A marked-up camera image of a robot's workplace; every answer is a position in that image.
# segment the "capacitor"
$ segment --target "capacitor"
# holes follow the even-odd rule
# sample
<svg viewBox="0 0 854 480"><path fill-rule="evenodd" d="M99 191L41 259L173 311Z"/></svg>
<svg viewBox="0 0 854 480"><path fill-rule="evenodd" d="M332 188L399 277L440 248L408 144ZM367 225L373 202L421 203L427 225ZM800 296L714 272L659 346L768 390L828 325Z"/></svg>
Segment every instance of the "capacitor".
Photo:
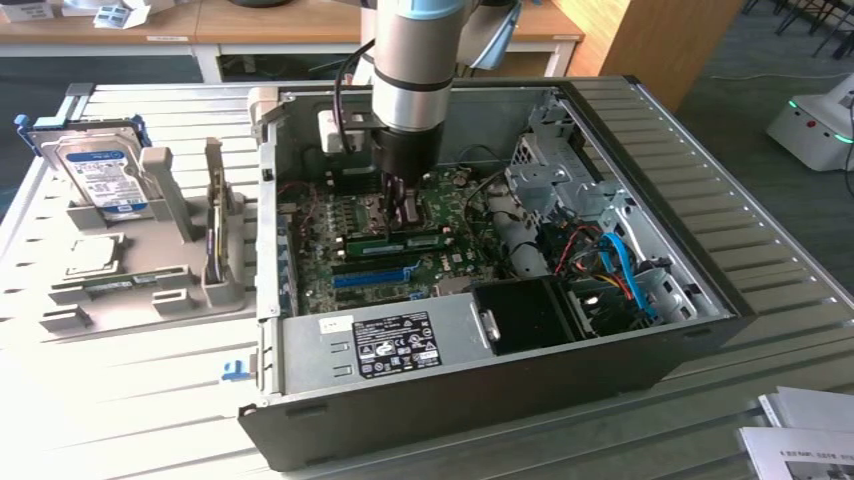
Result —
<svg viewBox="0 0 854 480"><path fill-rule="evenodd" d="M463 172L459 172L456 175L454 175L454 178L451 179L451 184L456 188L464 188L466 185L468 184L468 175L463 174Z"/></svg>

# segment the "white robot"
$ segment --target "white robot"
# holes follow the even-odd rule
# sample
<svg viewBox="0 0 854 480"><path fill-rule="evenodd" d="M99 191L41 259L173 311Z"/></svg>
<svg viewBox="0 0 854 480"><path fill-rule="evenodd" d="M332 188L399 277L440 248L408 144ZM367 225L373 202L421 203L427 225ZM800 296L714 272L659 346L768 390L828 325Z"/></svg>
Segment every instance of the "white robot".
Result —
<svg viewBox="0 0 854 480"><path fill-rule="evenodd" d="M767 128L776 142L812 170L848 170L854 143L854 75L824 95L794 96Z"/></svg>

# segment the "chair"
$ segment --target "chair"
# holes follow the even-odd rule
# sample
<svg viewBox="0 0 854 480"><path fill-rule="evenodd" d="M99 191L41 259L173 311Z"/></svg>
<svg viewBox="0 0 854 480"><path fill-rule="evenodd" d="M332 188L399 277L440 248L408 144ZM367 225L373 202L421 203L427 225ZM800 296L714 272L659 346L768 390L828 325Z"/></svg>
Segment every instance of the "chair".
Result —
<svg viewBox="0 0 854 480"><path fill-rule="evenodd" d="M775 2L774 15L779 15L779 12L782 12L783 8L786 8L787 1L786 0L774 0L774 2ZM752 10L752 7L756 6L756 3L759 3L759 0L747 0L747 2L744 3L744 8L742 8L742 13L744 15L747 15L750 13L750 11Z"/></svg>
<svg viewBox="0 0 854 480"><path fill-rule="evenodd" d="M836 0L832 3L834 3L834 7L832 8L839 8L840 10L843 10L843 13L842 13L842 16L839 17L839 21L836 22L836 24L832 27L832 30L830 31L830 33L824 37L824 40L822 41L822 44L818 46L818 48L812 52L812 57L815 57L818 55L818 52L822 51L822 48L824 48L824 45L827 45L827 42L830 41L832 36L836 34L836 32L842 31L842 32L847 32L847 33L854 33L854 30L840 30L839 29L839 27L842 27L843 23L847 23L848 25L851 25L851 22L848 22L847 18L851 16L851 13L854 12L854 1L851 1L850 4L847 4L842 0ZM830 12L832 11L832 8L828 10L827 14L824 15L824 20L827 19L827 16L830 15ZM842 45L839 46L839 49L836 50L836 52L844 51L844 48L846 48L846 46L847 46L847 44L850 42L850 38L851 38L851 35L848 35L846 40L842 42ZM842 55L838 54L836 52L834 52L832 56L834 56L834 58L838 59Z"/></svg>
<svg viewBox="0 0 854 480"><path fill-rule="evenodd" d="M783 21L779 23L774 33L782 35L802 14L814 13L812 24L810 25L810 35L812 35L818 27L824 23L824 20L827 20L834 8L838 8L840 3L842 0L795 0L791 10L788 10L788 14L783 17Z"/></svg>

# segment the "cardboard box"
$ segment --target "cardboard box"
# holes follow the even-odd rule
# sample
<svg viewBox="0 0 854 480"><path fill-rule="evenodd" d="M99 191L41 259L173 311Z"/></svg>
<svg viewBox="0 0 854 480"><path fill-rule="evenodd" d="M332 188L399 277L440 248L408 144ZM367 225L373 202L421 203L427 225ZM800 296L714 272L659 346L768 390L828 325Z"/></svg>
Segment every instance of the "cardboard box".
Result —
<svg viewBox="0 0 854 480"><path fill-rule="evenodd" d="M0 0L0 11L3 11L9 22L28 22L53 18L53 10L47 0Z"/></svg>

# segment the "label sticker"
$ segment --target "label sticker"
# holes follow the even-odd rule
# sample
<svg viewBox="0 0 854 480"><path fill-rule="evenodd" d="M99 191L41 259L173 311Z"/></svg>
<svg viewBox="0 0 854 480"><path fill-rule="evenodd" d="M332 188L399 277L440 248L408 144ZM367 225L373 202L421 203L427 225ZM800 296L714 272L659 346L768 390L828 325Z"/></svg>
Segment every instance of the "label sticker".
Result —
<svg viewBox="0 0 854 480"><path fill-rule="evenodd" d="M91 287L85 287L87 292L109 292L115 290L128 290L133 288L133 284L131 282L112 282L104 283L101 285L92 285Z"/></svg>
<svg viewBox="0 0 854 480"><path fill-rule="evenodd" d="M352 336L364 378L442 365L427 312L352 322Z"/></svg>
<svg viewBox="0 0 854 480"><path fill-rule="evenodd" d="M352 326L352 315L344 315L340 317L327 317L317 320L320 324L320 334L339 333L349 330Z"/></svg>
<svg viewBox="0 0 854 480"><path fill-rule="evenodd" d="M112 213L145 208L147 200L139 181L124 171L128 165L124 152L69 153L65 159L75 181L96 207Z"/></svg>
<svg viewBox="0 0 854 480"><path fill-rule="evenodd" d="M149 42L188 42L189 37L173 37L169 35L148 35Z"/></svg>

